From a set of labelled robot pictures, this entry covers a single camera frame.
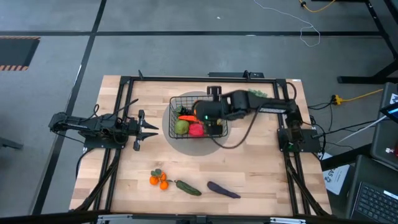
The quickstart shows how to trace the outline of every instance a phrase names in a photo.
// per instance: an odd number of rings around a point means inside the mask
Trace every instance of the circular mark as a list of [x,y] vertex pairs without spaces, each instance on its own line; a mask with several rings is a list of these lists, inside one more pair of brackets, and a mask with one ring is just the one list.
[[[192,91],[184,93],[180,96],[206,96],[207,94],[202,91]],[[188,156],[205,156],[209,155],[220,147],[217,146],[210,138],[200,139],[173,139],[169,136],[169,111],[170,105],[166,108],[162,118],[162,130],[167,142],[178,152],[186,154]],[[217,138],[217,142],[224,144],[228,139],[231,132],[231,123],[228,122],[228,134],[225,137]]]

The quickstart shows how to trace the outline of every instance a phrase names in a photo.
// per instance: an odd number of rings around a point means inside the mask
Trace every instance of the laptop keyboard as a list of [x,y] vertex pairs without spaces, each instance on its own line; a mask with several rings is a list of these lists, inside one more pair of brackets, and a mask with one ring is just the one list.
[[381,223],[398,224],[398,197],[379,187],[362,182],[355,210]]

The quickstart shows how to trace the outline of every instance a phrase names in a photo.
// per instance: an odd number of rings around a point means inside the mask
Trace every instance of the wire basket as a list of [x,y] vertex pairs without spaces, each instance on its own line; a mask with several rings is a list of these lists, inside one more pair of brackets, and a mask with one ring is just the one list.
[[169,136],[170,138],[174,139],[191,139],[191,138],[220,138],[224,137],[228,134],[228,125],[226,120],[221,120],[223,126],[223,133],[219,135],[209,135],[206,133],[203,136],[190,136],[189,134],[176,134],[174,131],[175,123],[178,120],[178,113],[175,112],[175,109],[178,106],[183,106],[187,109],[192,109],[192,105],[196,102],[196,100],[208,100],[212,101],[213,96],[175,96],[171,97],[170,99],[170,106],[169,106]]

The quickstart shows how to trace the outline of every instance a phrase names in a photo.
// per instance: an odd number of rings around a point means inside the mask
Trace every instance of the wooden table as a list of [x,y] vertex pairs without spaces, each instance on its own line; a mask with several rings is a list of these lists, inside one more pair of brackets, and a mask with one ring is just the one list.
[[[119,80],[120,76],[104,76],[97,101],[98,114],[113,112]],[[300,80],[289,81],[297,88],[296,102],[303,120],[309,123],[302,83]],[[260,113],[246,141],[236,149],[219,149],[205,156],[188,156],[178,152],[167,142],[165,135],[168,133],[163,133],[161,127],[162,116],[170,98],[190,91],[206,91],[206,87],[210,85],[215,83],[134,82],[132,100],[138,98],[139,101],[130,106],[129,116],[137,116],[138,111],[144,109],[146,121],[159,127],[159,130],[154,130],[159,135],[141,142],[139,152],[132,149],[135,138],[131,137],[122,150],[112,212],[292,215],[284,158],[279,151],[276,135],[278,128],[276,114]],[[267,93],[269,97],[274,96],[271,84],[217,83],[217,85],[222,86],[223,93],[252,88]],[[291,87],[289,95],[293,96]],[[248,116],[232,122],[231,132],[225,143],[227,146],[241,140],[251,118],[252,116]],[[300,155],[306,186],[323,209],[331,213],[319,161],[311,153]],[[104,149],[95,149],[82,159],[70,208],[79,206],[97,184],[103,156]],[[164,170],[168,179],[181,179],[200,190],[203,195],[196,197],[186,194],[174,184],[166,191],[161,191],[159,186],[150,185],[150,171],[156,168]],[[240,194],[242,198],[231,199],[208,190],[206,183],[210,180]],[[100,208],[104,208],[107,189],[105,186]],[[300,191],[297,186],[295,189],[298,207],[303,213]]]

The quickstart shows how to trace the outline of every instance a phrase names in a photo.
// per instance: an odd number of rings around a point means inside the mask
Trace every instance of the purple eggplant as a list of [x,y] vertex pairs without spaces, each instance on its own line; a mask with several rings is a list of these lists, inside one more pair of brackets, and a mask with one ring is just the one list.
[[229,196],[231,198],[241,198],[241,196],[237,195],[236,193],[230,192],[229,190],[222,188],[220,185],[212,181],[207,182],[207,187],[216,193]]

